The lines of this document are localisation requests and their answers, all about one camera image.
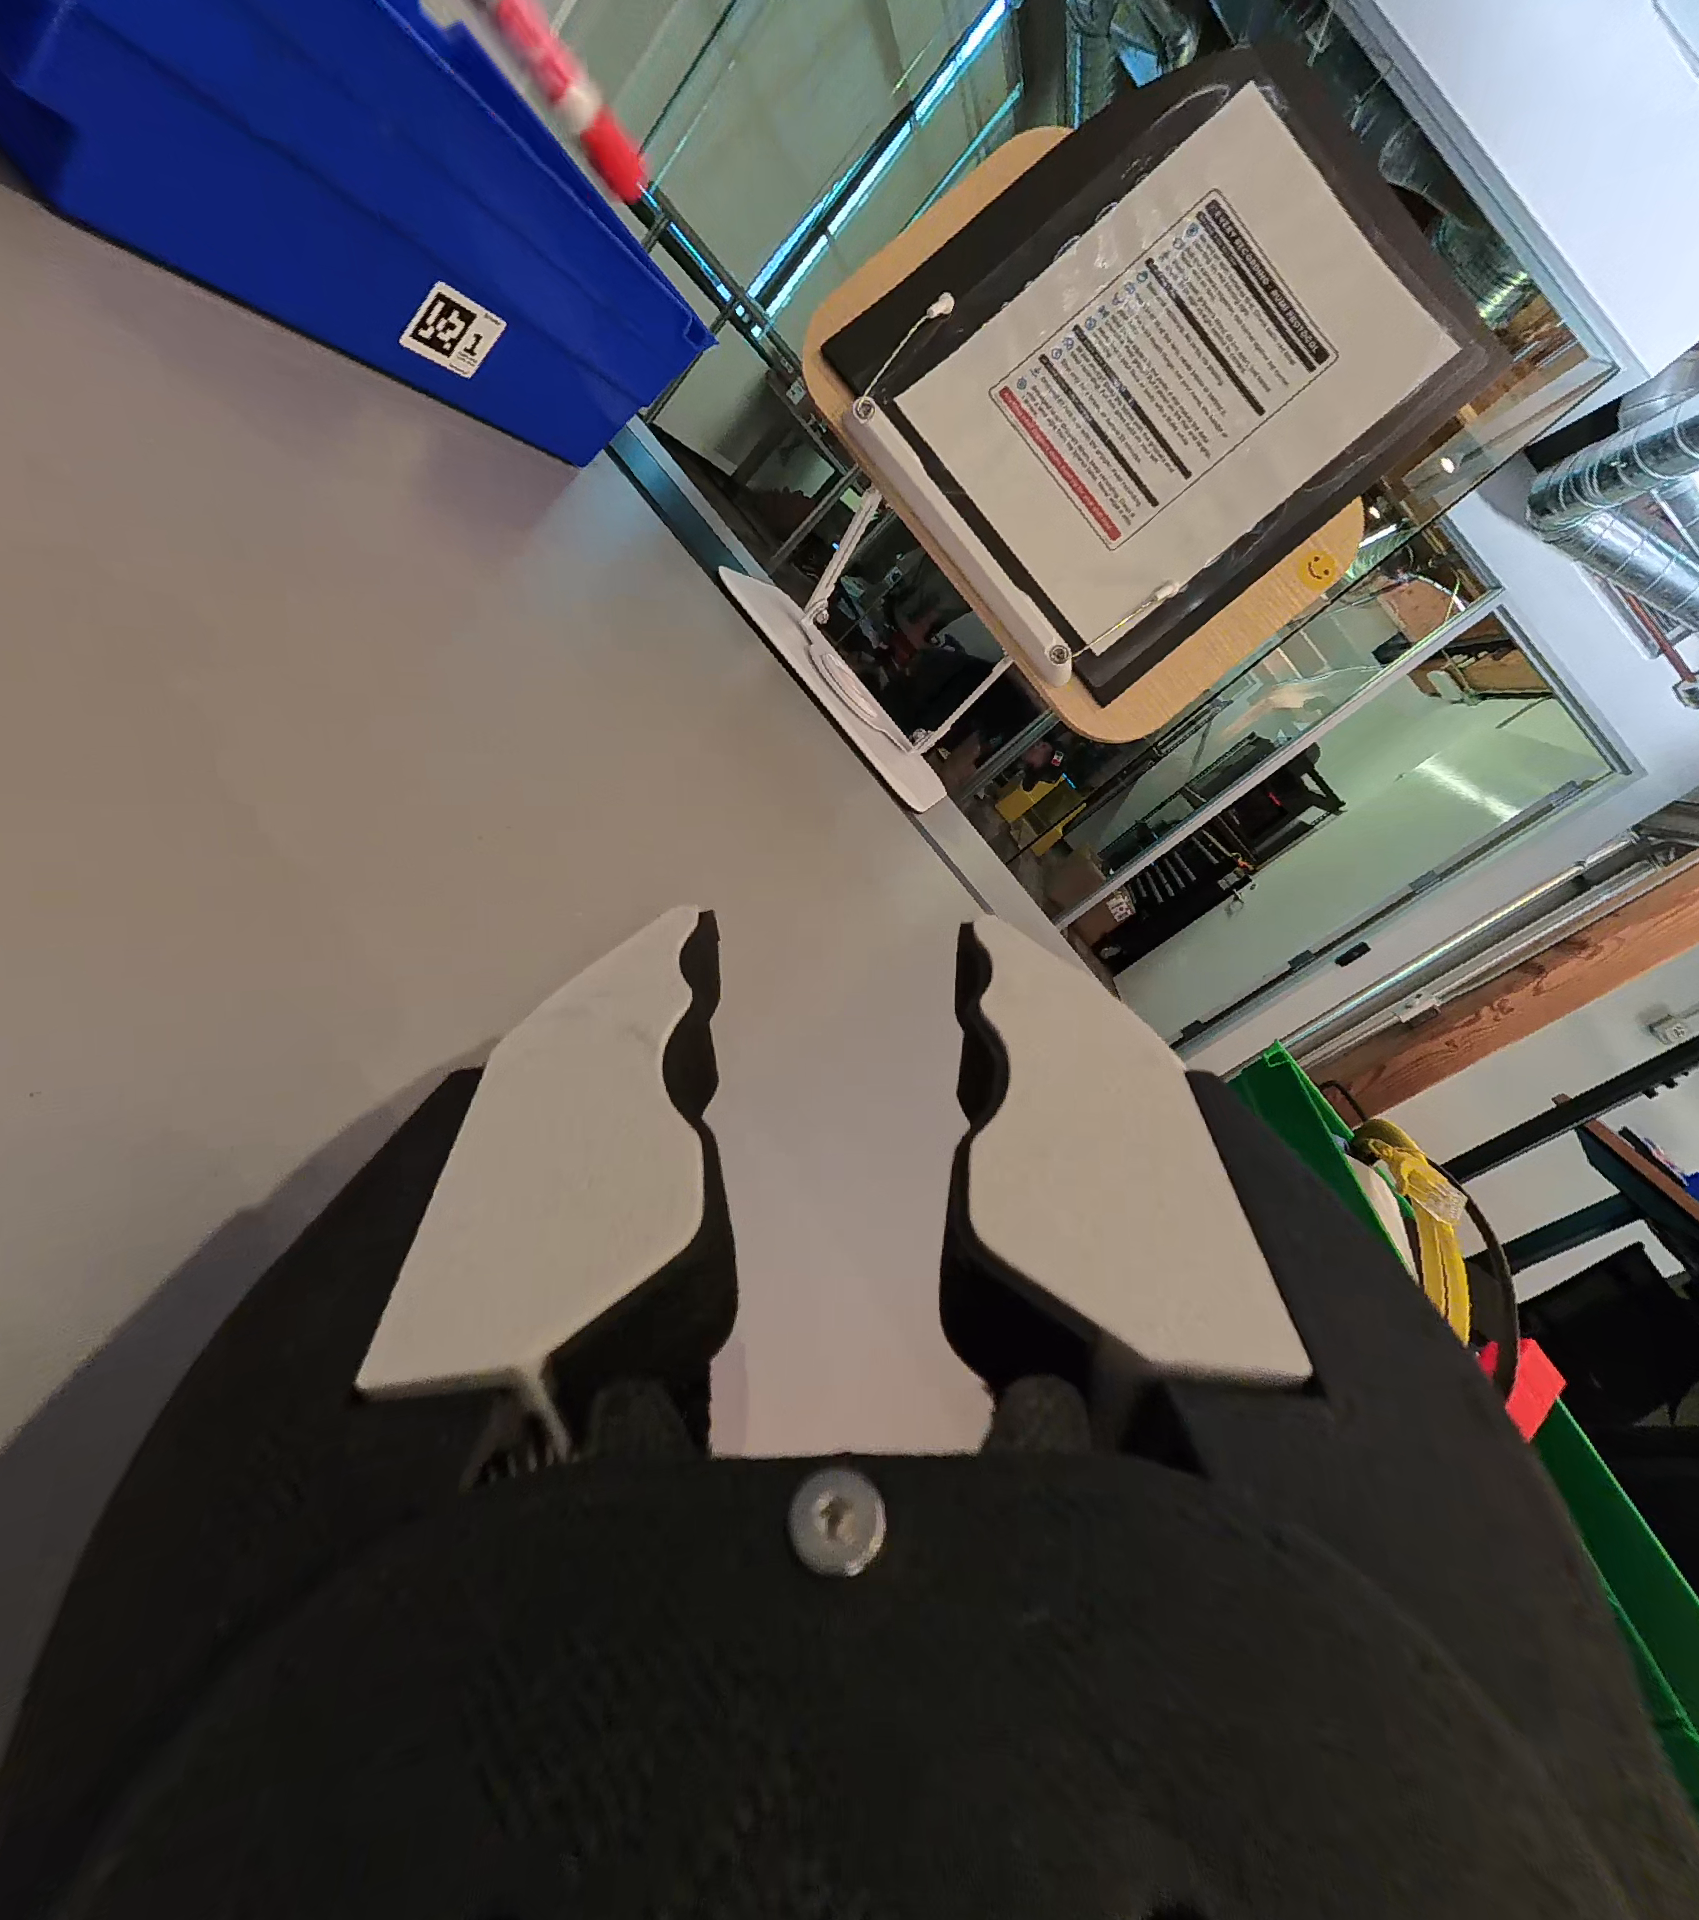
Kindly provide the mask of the wooden beam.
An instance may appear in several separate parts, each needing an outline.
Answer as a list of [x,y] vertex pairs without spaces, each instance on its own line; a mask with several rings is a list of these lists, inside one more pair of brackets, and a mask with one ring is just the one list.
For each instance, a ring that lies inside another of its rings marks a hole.
[[1694,948],[1699,849],[1438,1012],[1342,1044],[1304,1071],[1342,1115],[1384,1115]]

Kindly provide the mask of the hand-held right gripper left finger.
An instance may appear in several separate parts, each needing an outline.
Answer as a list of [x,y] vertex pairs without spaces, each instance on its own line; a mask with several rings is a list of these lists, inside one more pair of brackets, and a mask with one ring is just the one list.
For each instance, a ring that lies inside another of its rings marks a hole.
[[498,1388],[556,1456],[662,1404],[712,1449],[740,1312],[718,1091],[718,916],[664,911],[488,1053],[356,1374],[374,1401]]

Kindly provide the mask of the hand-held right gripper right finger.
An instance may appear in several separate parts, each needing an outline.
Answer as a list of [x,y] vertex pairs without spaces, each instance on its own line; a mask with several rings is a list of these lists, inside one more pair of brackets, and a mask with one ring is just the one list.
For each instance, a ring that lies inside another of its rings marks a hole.
[[958,935],[940,1313],[990,1388],[1054,1375],[1300,1388],[1306,1344],[1192,1076],[1088,971],[1000,918]]

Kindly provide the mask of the red whiteboard marker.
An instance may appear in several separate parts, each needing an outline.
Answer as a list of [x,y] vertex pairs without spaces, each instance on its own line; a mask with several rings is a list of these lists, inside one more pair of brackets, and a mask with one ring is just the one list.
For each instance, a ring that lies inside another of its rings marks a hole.
[[492,58],[574,137],[612,197],[640,203],[652,176],[604,92],[538,1],[478,1],[494,42]]

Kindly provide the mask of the red block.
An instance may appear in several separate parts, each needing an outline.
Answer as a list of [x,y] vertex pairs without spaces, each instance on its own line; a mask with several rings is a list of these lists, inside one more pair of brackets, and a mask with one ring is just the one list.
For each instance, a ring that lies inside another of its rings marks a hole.
[[1510,1424],[1526,1443],[1534,1443],[1564,1393],[1566,1379],[1556,1362],[1528,1333],[1514,1341],[1480,1340],[1476,1358]]

